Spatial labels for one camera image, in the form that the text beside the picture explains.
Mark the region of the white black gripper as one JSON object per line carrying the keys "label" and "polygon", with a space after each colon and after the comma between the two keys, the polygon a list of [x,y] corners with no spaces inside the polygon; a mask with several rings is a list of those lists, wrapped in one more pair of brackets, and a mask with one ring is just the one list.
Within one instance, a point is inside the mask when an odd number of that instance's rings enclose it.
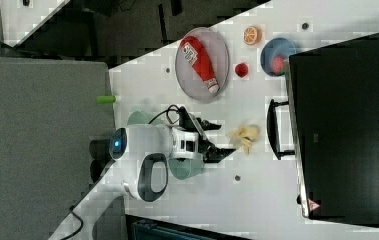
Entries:
{"label": "white black gripper", "polygon": [[179,115],[178,124],[170,126],[172,137],[171,159],[185,161],[186,159],[203,158],[205,163],[220,163],[235,152],[234,148],[219,148],[213,143],[206,143],[203,157],[199,145],[207,140],[205,131],[220,130],[221,125],[205,119],[197,119],[185,107],[180,107],[177,113]]}

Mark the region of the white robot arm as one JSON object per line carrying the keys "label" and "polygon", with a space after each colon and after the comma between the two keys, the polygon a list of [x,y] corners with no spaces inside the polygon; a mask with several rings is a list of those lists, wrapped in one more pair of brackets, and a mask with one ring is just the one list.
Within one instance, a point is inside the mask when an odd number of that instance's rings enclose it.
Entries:
{"label": "white robot arm", "polygon": [[169,109],[178,114],[176,123],[132,124],[115,131],[109,142],[112,164],[48,240],[93,240],[94,225],[115,199],[127,195],[154,202],[166,191],[155,190],[156,181],[191,178],[206,164],[218,164],[234,152],[206,136],[219,125],[195,117],[183,106]]}

